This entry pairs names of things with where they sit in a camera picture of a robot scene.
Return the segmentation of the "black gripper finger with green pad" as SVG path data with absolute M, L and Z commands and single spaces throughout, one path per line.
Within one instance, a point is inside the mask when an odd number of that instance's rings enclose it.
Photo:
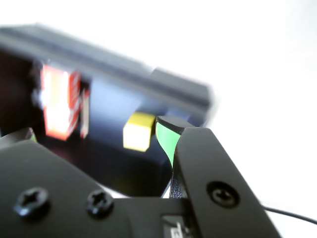
M 171 198 L 186 198 L 202 238 L 277 238 L 258 199 L 206 127 L 156 118 L 156 138 L 172 165 Z

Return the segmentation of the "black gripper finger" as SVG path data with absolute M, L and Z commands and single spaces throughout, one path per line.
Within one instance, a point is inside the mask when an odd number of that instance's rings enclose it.
M 128 218 L 92 178 L 31 138 L 0 139 L 3 238 L 128 238 Z

